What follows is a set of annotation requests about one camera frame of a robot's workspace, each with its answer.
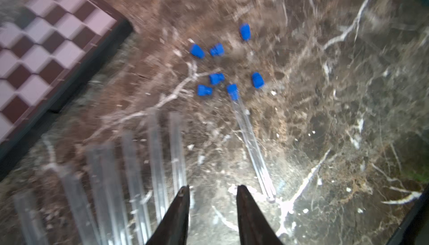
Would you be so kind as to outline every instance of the blue bottle cap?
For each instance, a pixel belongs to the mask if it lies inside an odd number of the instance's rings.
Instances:
[[[198,85],[197,94],[198,96],[212,95],[213,89],[204,85]]]
[[[222,73],[211,74],[209,77],[212,85],[217,85],[225,80],[225,76]]]
[[[253,73],[252,81],[253,81],[253,86],[255,88],[261,88],[265,84],[264,79],[262,78],[261,74],[259,74],[258,72]]]
[[[218,43],[216,44],[212,49],[210,49],[210,54],[215,56],[222,56],[225,54],[225,50],[223,49],[222,44]]]
[[[233,101],[237,101],[239,99],[239,90],[237,88],[237,84],[228,85],[227,92]]]
[[[248,41],[250,39],[250,26],[248,23],[240,26],[240,33],[244,41]]]
[[[200,59],[203,59],[205,56],[204,51],[197,44],[192,44],[190,53]]]

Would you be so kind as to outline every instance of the checkered pattern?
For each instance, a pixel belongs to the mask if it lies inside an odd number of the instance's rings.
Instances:
[[[89,0],[30,0],[0,28],[0,143],[79,67],[116,20]]]

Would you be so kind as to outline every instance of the chess board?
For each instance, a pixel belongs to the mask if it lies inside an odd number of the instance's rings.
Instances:
[[[0,26],[1,161],[47,111],[65,104],[132,27],[102,0],[29,0],[14,22]]]

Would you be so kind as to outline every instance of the test tube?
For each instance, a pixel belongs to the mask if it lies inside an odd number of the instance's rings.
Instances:
[[[95,211],[97,214],[101,244],[112,245],[114,244],[113,229],[111,226],[109,205],[107,204],[103,184],[103,168],[100,160],[101,157],[103,157],[103,154],[103,146],[90,146],[86,150],[86,159],[89,167],[89,180],[91,182],[92,197],[94,199]]]
[[[268,201],[272,203],[275,201],[275,188],[265,165],[258,141],[256,140],[253,132],[252,124],[245,112],[246,108],[244,107],[235,84],[228,86],[228,92],[231,98],[233,111],[240,126],[243,140],[247,151],[249,152],[250,159],[252,160],[253,168],[255,169],[256,176],[258,177],[262,192],[267,196]]]
[[[110,221],[113,229],[115,245],[132,245],[128,230],[128,217],[126,215],[122,183],[115,164],[115,155],[111,142],[104,145],[101,157],[103,169],[104,189],[109,207]]]
[[[136,147],[132,141],[132,134],[129,131],[122,135],[122,154],[125,159],[132,214],[136,221],[137,240],[139,245],[144,245],[152,235],[151,221],[147,205],[143,202],[145,191],[143,189],[140,164],[137,161]]]
[[[15,210],[18,212],[25,243],[27,245],[48,245],[33,191],[25,190],[16,193],[13,196],[13,202]]]
[[[152,108],[147,115],[147,140],[151,160],[152,186],[154,188],[155,211],[158,224],[169,207],[167,186],[165,183],[164,160],[161,149],[161,134],[158,125],[157,111]]]
[[[100,235],[79,178],[73,173],[72,167],[69,165],[62,167],[58,176],[63,184],[83,245],[100,244]]]
[[[179,112],[170,112],[170,150],[173,173],[174,195],[177,195],[182,186],[186,186],[186,167],[183,158],[181,115]]]

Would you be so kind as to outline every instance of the transparent tube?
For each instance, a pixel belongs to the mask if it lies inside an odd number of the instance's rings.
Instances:
[[[267,196],[269,202],[275,201],[275,188],[272,184],[271,177],[268,173],[265,161],[253,132],[252,124],[249,117],[246,115],[244,104],[240,97],[237,100],[232,100],[233,111],[236,115],[237,122],[243,135],[244,143],[252,160],[253,168],[258,177],[259,184],[263,194]]]
[[[147,121],[147,140],[149,143],[149,155],[151,160],[152,186],[154,188],[155,210],[157,222],[159,224],[168,210],[169,201],[165,183],[161,135],[156,109],[149,110]]]
[[[112,143],[104,145],[104,153],[101,157],[103,169],[104,189],[109,206],[110,221],[113,229],[115,245],[131,245],[130,232],[128,230],[128,217],[126,215],[122,183],[115,164],[114,146]]]
[[[92,211],[82,183],[69,165],[61,168],[58,176],[63,184],[83,245],[100,244],[100,235],[92,217]]]
[[[111,226],[109,205],[107,203],[104,189],[103,168],[101,157],[103,157],[103,146],[90,146],[86,150],[86,159],[89,167],[92,197],[94,199],[97,214],[98,228],[102,245],[114,244],[113,229]]]
[[[139,245],[144,245],[152,235],[151,221],[147,205],[143,202],[145,191],[143,189],[140,164],[137,161],[136,147],[132,141],[132,134],[129,131],[122,135],[122,154],[125,159],[132,214],[136,221],[137,239]]]
[[[170,120],[170,150],[171,166],[173,172],[174,194],[177,195],[179,189],[186,183],[186,166],[183,158],[182,135],[181,135],[181,115],[178,112],[169,113]]]
[[[25,190],[13,196],[15,210],[18,212],[22,233],[27,245],[48,245],[42,220],[36,208],[32,190]]]

